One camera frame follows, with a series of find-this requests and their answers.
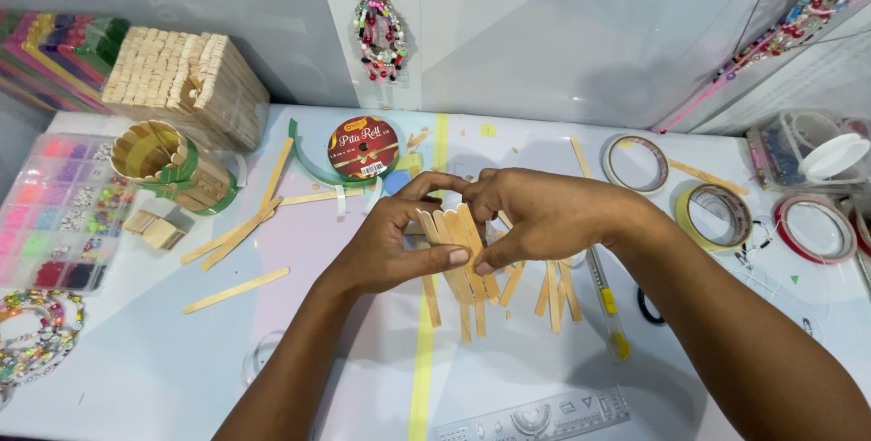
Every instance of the bead organizer box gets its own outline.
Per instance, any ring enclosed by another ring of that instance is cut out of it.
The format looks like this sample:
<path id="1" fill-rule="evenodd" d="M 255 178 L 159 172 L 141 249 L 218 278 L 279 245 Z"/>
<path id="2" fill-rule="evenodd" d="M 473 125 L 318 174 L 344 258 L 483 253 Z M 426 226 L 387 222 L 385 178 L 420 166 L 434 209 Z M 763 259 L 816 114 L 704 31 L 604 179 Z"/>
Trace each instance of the bead organizer box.
<path id="1" fill-rule="evenodd" d="M 0 288 L 97 289 L 134 185 L 112 169 L 113 139 L 37 138 L 0 207 Z"/>

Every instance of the hanging beaded keychain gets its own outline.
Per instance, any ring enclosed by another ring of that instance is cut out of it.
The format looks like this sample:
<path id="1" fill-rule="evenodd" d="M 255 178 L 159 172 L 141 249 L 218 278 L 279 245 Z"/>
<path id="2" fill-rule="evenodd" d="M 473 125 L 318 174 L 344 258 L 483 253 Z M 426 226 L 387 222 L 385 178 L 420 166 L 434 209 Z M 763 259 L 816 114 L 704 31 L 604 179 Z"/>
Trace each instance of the hanging beaded keychain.
<path id="1" fill-rule="evenodd" d="M 722 89 L 728 81 L 734 80 L 739 73 L 758 61 L 779 57 L 792 48 L 807 44 L 829 23 L 834 14 L 845 10 L 851 3 L 859 1 L 861 0 L 799 0 L 777 24 L 723 65 L 714 75 L 712 85 L 709 85 L 692 104 L 664 125 L 651 129 L 665 134 L 670 127 L 680 123 L 705 99 Z"/>
<path id="2" fill-rule="evenodd" d="M 379 18 L 384 22 L 384 42 L 377 41 Z M 405 32 L 393 5 L 387 0 L 360 1 L 354 11 L 354 26 L 359 29 L 357 39 L 363 52 L 360 61 L 369 73 L 369 80 L 381 82 L 389 78 L 395 81 L 407 50 Z"/>
<path id="3" fill-rule="evenodd" d="M 69 320 L 61 300 L 72 302 L 76 313 Z M 82 329 L 84 304 L 78 295 L 66 291 L 30 290 L 6 295 L 0 302 L 0 322 L 22 313 L 39 317 L 38 332 L 3 342 L 0 349 L 0 384 L 16 387 L 48 375 L 70 354 Z M 30 346 L 16 345 L 36 339 Z"/>

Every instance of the white table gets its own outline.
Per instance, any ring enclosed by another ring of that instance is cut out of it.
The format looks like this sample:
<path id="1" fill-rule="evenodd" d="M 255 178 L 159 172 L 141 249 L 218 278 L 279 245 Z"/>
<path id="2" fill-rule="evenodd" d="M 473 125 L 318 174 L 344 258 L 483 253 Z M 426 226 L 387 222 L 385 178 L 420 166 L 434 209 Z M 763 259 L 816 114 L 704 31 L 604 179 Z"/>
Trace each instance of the white table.
<path id="1" fill-rule="evenodd" d="M 179 257 L 254 214 L 287 135 L 289 117 L 299 121 L 303 136 L 297 143 L 302 151 L 317 158 L 313 154 L 323 150 L 339 123 L 363 113 L 385 118 L 397 129 L 400 141 L 423 127 L 443 128 L 442 136 L 428 137 L 418 151 L 429 167 L 434 153 L 446 150 L 448 171 L 461 176 L 476 175 L 484 167 L 581 175 L 568 141 L 575 135 L 594 177 L 604 179 L 600 153 L 610 138 L 626 132 L 504 118 L 274 105 L 263 146 L 245 157 L 248 187 L 217 216 L 190 215 L 196 225 L 170 253 L 125 235 L 103 289 L 85 300 L 79 344 L 51 375 L 16 391 L 0 412 L 0 433 L 88 441 L 208 439 L 244 389 L 243 358 L 261 337 L 287 326 L 313 280 L 362 222 L 368 192 L 348 199 L 344 222 L 335 221 L 335 201 L 282 207 L 207 273 L 202 274 L 197 264 L 180 268 Z M 118 135 L 127 124 L 121 118 L 59 113 L 50 130 Z M 495 137 L 481 136 L 482 124 L 495 126 Z M 667 156 L 746 187 L 750 195 L 745 201 L 754 217 L 770 221 L 780 195 L 761 190 L 752 179 L 743 139 L 644 134 Z M 277 193 L 313 192 L 313 182 L 293 162 Z M 651 200 L 673 214 L 677 195 L 698 182 L 674 171 L 665 190 Z M 324 190 L 328 188 L 322 184 L 317 189 Z M 458 198 L 449 198 L 446 206 L 456 202 Z M 135 206 L 134 210 L 144 207 L 162 214 L 171 209 L 171 203 L 155 200 L 147 191 L 139 192 Z M 720 257 L 729 267 L 739 266 L 731 253 Z M 434 334 L 427 415 L 430 428 L 573 387 L 618 383 L 631 421 L 582 439 L 739 439 L 669 327 L 655 327 L 642 318 L 637 287 L 625 269 L 606 252 L 603 261 L 632 346 L 624 363 L 615 363 L 606 350 L 603 319 L 585 264 L 572 274 L 584 320 L 572 323 L 566 314 L 560 334 L 550 332 L 547 317 L 533 314 L 542 263 L 529 263 L 524 271 L 509 306 L 511 319 L 505 320 L 501 306 L 487 306 L 488 335 L 469 344 L 460 343 L 457 304 L 442 281 L 442 325 Z M 811 314 L 820 328 L 814 336 L 842 362 L 866 396 L 871 395 L 871 302 L 855 262 L 815 265 L 795 255 L 779 237 L 758 253 L 755 262 L 754 276 L 768 279 L 768 286 L 782 297 L 757 283 L 751 286 L 794 320 Z M 291 268 L 286 278 L 182 314 L 189 302 L 282 266 Z M 761 269 L 768 271 L 768 278 Z M 800 278 L 793 283 L 791 275 Z M 499 280 L 504 285 L 505 276 Z M 420 298 L 421 281 L 413 279 L 358 304 L 321 400 L 315 438 L 408 436 Z"/>

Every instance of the stencil ruler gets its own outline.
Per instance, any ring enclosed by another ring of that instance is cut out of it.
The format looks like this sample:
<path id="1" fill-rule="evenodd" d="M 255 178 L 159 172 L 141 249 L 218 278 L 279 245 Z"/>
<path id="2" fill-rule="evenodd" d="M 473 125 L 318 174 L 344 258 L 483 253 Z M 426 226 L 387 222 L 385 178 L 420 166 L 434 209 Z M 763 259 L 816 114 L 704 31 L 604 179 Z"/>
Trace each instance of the stencil ruler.
<path id="1" fill-rule="evenodd" d="M 558 441 L 630 420 L 617 385 L 577 389 L 433 429 L 434 441 Z"/>

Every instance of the green ribbon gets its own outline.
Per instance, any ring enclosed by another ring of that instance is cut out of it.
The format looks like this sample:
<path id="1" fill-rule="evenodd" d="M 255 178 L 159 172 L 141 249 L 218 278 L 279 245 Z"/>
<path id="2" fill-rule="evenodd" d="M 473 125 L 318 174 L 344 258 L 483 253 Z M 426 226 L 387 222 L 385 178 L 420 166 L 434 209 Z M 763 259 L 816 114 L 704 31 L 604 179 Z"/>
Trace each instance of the green ribbon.
<path id="1" fill-rule="evenodd" d="M 197 146 L 190 140 L 187 140 L 187 159 L 175 169 L 164 167 L 160 170 L 160 182 L 143 182 L 139 186 L 149 191 L 154 191 L 158 198 L 167 200 L 175 200 L 178 191 L 187 191 L 197 187 L 196 181 L 191 180 L 191 176 L 197 170 L 197 164 L 200 161 L 200 151 Z M 201 211 L 192 211 L 195 214 L 212 215 L 219 213 L 227 208 L 230 203 L 236 198 L 236 178 L 232 172 L 227 171 L 230 175 L 230 184 L 227 185 L 226 194 L 217 204 Z"/>
<path id="2" fill-rule="evenodd" d="M 321 182 L 329 184 L 331 186 L 344 186 L 344 187 L 368 187 L 368 186 L 372 186 L 372 184 L 376 180 L 376 177 L 385 178 L 390 172 L 392 172 L 394 169 L 396 169 L 396 165 L 399 164 L 399 157 L 394 157 L 393 163 L 390 164 L 390 167 L 388 167 L 387 169 L 385 169 L 384 171 L 382 171 L 380 174 L 378 174 L 376 177 L 373 177 L 373 178 L 368 178 L 368 179 L 350 178 L 350 177 L 346 176 L 345 174 L 342 174 L 340 172 L 336 172 L 336 175 L 338 176 L 339 179 L 338 180 L 330 179 L 329 177 L 321 175 L 318 172 L 316 172 L 315 170 L 311 169 L 308 166 L 308 163 L 306 162 L 306 160 L 303 157 L 299 156 L 299 151 L 296 148 L 297 146 L 299 146 L 299 143 L 297 143 L 298 140 L 296 139 L 296 120 L 293 118 L 290 118 L 290 123 L 288 124 L 288 137 L 294 139 L 294 146 L 290 149 L 290 152 L 294 155 L 294 158 L 299 161 L 299 164 L 302 166 L 302 168 L 305 169 L 306 172 L 311 174 L 311 176 L 313 178 L 318 179 Z"/>

